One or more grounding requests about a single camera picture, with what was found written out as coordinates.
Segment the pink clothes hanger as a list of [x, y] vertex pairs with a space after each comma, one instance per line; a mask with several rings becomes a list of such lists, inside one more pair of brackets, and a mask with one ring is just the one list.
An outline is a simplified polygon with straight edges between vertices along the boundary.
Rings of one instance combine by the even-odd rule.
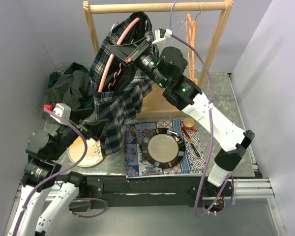
[[[120, 45], [123, 40], [125, 39], [125, 37], [127, 36], [127, 34], [130, 32], [130, 30], [135, 26], [135, 24], [137, 22], [139, 22], [139, 18], [135, 18], [126, 28], [125, 30], [122, 32], [120, 38], [118, 39], [117, 41], [117, 45]], [[100, 80], [100, 84], [99, 84], [99, 87], [98, 87], [98, 92], [102, 92], [103, 91], [103, 88], [104, 88], [104, 84], [105, 84], [105, 81], [106, 81], [106, 78], [107, 78], [107, 75], [108, 75], [108, 72], [109, 72], [109, 69], [110, 69], [110, 66], [113, 62], [113, 59], [114, 59], [114, 55], [113, 54], [110, 54], [109, 58], [108, 58], [108, 61], [105, 65], [105, 68], [104, 68], [104, 72], [102, 74], [102, 77], [101, 77], [101, 80]]]

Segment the navy beige plaid skirt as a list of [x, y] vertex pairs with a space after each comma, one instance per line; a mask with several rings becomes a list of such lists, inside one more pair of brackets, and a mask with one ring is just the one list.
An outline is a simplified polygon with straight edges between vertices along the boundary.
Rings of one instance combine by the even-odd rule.
[[101, 77], [108, 62], [108, 45], [115, 45], [127, 26], [136, 18], [139, 21], [131, 28], [123, 44], [138, 41], [144, 37], [154, 39], [152, 24], [143, 12], [135, 12], [118, 24], [103, 40], [102, 45], [91, 65], [90, 76], [94, 96], [95, 120], [108, 119], [100, 137], [104, 156], [113, 154], [122, 148], [125, 123], [134, 119], [141, 111], [143, 98], [152, 91], [152, 80], [140, 69], [125, 68], [114, 59], [102, 92], [98, 92]]

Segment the grey dotted garment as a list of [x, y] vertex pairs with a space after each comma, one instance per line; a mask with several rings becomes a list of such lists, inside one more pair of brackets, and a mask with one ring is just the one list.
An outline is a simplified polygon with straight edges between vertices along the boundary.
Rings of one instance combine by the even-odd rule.
[[76, 70], [63, 74], [47, 91], [49, 104], [64, 103], [72, 110], [92, 108], [93, 91], [88, 73]]

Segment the orange clothes hanger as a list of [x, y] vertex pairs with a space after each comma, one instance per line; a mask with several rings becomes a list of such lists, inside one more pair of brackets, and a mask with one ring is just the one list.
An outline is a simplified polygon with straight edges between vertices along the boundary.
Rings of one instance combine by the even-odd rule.
[[[185, 21], [185, 39], [188, 44], [193, 48], [195, 47], [196, 39], [196, 20], [199, 14], [202, 12], [202, 3], [199, 2], [200, 12], [196, 15], [195, 19], [192, 19], [191, 14], [186, 15]], [[197, 82], [198, 79], [195, 76], [195, 52], [187, 47], [187, 61], [188, 61], [188, 73], [189, 78], [193, 82]]]

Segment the green plaid skirt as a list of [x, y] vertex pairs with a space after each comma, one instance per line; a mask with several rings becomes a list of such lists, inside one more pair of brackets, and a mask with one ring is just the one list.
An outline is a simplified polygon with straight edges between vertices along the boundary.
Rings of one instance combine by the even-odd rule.
[[76, 62], [71, 63], [69, 66], [66, 64], [59, 64], [49, 76], [48, 88], [51, 88], [60, 76], [72, 74], [74, 71], [83, 71], [90, 76], [90, 71], [82, 64], [78, 64]]

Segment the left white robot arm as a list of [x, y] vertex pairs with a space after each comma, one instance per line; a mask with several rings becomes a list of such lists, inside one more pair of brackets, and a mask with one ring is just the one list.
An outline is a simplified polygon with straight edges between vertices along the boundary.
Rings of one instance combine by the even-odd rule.
[[73, 200], [90, 199], [86, 176], [73, 172], [71, 167], [62, 170], [57, 160], [77, 138], [82, 139], [84, 158], [87, 139], [98, 140], [107, 122], [107, 119], [79, 123], [68, 120], [52, 132], [33, 132], [26, 148], [28, 163], [9, 236], [48, 236], [56, 219], [69, 209]]

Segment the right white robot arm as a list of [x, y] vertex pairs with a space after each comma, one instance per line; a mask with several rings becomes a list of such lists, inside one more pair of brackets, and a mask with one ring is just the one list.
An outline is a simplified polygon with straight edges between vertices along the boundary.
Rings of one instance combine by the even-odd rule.
[[243, 158], [255, 134], [233, 124], [192, 80], [184, 76], [187, 60], [180, 49], [168, 46], [156, 57], [152, 47], [153, 44], [144, 39], [140, 43], [109, 45], [108, 51], [123, 65], [136, 66], [146, 73], [164, 88], [163, 96], [171, 105], [193, 118], [220, 144], [221, 150], [205, 184], [206, 192], [216, 196], [222, 191], [224, 180]]

